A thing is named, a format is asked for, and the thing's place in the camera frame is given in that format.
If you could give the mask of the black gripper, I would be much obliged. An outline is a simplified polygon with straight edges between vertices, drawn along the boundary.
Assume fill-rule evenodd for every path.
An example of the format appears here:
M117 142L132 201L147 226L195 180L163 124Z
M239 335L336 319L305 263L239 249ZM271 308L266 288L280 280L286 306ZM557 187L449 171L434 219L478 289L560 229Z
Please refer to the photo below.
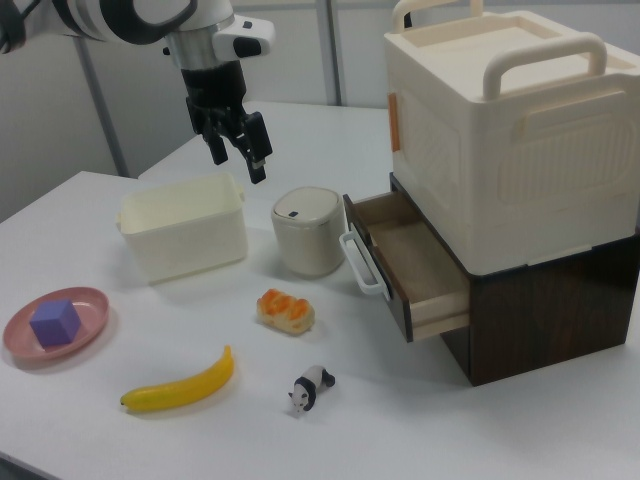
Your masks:
M245 159L251 183L264 181L265 161L273 149L262 114L245 114L246 84L240 62L204 70L182 69L181 74L192 127L202 134L214 164L228 160L224 138L231 138Z

